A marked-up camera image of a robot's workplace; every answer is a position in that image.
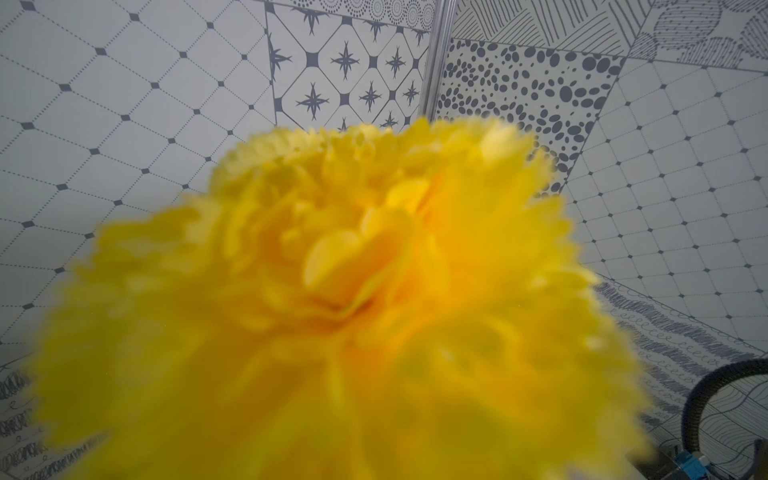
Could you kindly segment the yellow carnation flower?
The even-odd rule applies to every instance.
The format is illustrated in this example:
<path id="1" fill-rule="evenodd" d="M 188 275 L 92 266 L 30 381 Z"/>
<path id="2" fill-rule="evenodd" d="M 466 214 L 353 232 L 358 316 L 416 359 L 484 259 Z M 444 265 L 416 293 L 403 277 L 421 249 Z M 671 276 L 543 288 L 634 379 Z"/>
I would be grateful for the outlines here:
<path id="1" fill-rule="evenodd" d="M 106 225 L 29 370 L 76 479 L 608 479 L 648 456 L 535 137 L 277 129 Z"/>

